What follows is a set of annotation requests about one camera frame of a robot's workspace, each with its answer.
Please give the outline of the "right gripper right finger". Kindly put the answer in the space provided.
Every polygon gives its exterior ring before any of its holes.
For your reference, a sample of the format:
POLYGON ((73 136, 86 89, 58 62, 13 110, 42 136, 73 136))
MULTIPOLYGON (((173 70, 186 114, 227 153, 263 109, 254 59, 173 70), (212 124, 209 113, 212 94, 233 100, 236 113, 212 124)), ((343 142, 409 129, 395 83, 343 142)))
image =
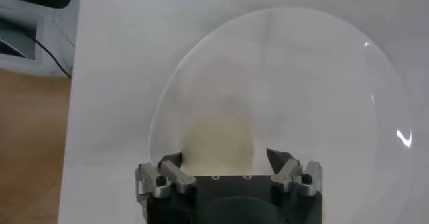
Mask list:
POLYGON ((288 152, 266 149, 269 163, 274 171, 271 181, 282 192, 296 190, 301 196, 315 196, 322 192, 322 166, 309 161, 304 166, 288 152))

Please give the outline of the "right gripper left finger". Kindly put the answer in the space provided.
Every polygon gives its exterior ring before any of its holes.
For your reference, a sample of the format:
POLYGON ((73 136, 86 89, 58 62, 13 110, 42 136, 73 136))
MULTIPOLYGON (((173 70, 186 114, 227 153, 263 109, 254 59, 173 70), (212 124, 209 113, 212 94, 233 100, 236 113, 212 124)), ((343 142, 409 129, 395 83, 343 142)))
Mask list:
POLYGON ((181 170, 182 152, 162 157, 156 166, 140 164, 135 171, 135 194, 137 202, 144 202, 149 196, 156 199, 169 197, 175 189, 186 194, 196 185, 196 178, 181 170))

